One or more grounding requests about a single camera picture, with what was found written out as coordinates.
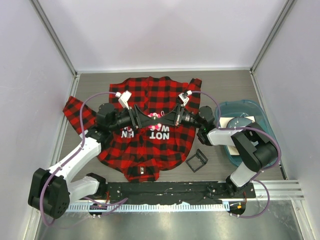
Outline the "red black plaid shirt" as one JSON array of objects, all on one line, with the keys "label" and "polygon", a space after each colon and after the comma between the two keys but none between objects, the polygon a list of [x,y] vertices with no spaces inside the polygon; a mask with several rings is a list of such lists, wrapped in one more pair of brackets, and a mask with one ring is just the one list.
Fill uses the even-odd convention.
[{"label": "red black plaid shirt", "polygon": [[[110,92],[129,91],[128,104],[137,105],[149,117],[168,114],[180,102],[178,95],[192,91],[186,109],[197,113],[202,81],[177,82],[168,76],[160,78],[128,78],[110,84]],[[157,125],[133,130],[123,128],[113,133],[109,146],[97,156],[98,160],[121,173],[129,182],[154,182],[160,171],[172,170],[182,164],[191,151],[196,135],[193,126]]]}]

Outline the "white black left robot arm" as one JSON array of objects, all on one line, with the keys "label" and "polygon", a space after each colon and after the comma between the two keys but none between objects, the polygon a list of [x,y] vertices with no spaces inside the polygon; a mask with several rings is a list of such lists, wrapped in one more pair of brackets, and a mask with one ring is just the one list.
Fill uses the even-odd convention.
[{"label": "white black left robot arm", "polygon": [[98,156],[113,138],[113,132],[132,127],[146,128],[156,124],[156,117],[144,114],[137,106],[118,112],[111,103],[102,104],[95,123],[82,134],[81,143],[49,169],[37,169],[31,180],[28,205],[53,219],[60,218],[69,204],[85,197],[102,199],[107,192],[106,179],[89,173],[73,181],[75,175]]}]

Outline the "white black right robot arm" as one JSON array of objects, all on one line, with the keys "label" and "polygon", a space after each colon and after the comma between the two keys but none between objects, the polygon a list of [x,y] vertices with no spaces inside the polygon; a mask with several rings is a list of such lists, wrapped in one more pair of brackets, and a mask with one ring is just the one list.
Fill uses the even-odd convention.
[{"label": "white black right robot arm", "polygon": [[242,163],[225,180],[226,193],[233,198],[242,194],[251,180],[281,156],[278,143],[259,124],[252,122],[234,128],[219,127],[209,106],[202,106],[193,114],[178,104],[170,113],[152,119],[168,126],[195,127],[198,129],[197,137],[204,145],[235,147]]}]

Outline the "pink white flower brooch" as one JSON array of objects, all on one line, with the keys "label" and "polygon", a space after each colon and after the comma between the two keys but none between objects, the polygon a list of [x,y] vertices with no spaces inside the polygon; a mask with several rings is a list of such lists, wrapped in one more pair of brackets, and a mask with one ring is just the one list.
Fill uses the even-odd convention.
[{"label": "pink white flower brooch", "polygon": [[164,112],[162,111],[161,113],[157,113],[157,112],[152,112],[150,114],[148,114],[147,116],[149,118],[152,119],[152,123],[151,125],[148,126],[148,128],[151,130],[151,131],[160,131],[161,128],[162,128],[162,124],[157,122],[157,120],[162,117],[164,115]]}]

